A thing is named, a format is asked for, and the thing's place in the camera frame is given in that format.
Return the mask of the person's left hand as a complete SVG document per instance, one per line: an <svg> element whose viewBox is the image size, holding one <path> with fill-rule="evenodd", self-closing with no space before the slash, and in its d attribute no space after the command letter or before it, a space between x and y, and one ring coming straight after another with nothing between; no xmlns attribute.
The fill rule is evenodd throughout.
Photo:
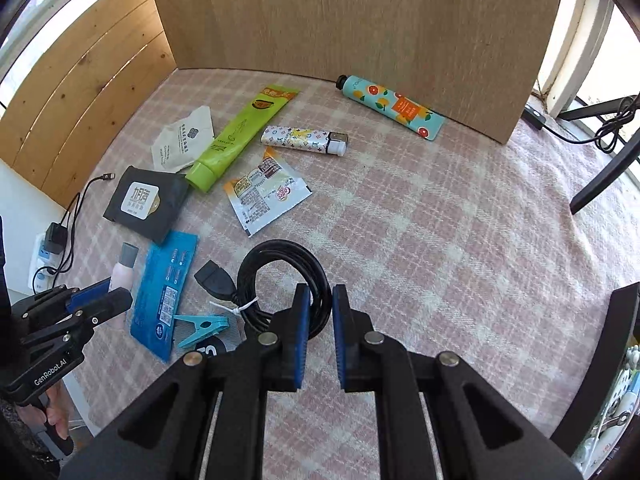
<svg viewBox="0 0 640 480"><path fill-rule="evenodd" d="M32 405L18 406L18 416L28 426L41 426L47 422L54 427L58 436L66 440L70 432L70 415L73 411L73 402L62 382L58 382L47 390L49 404L44 411Z"/></svg>

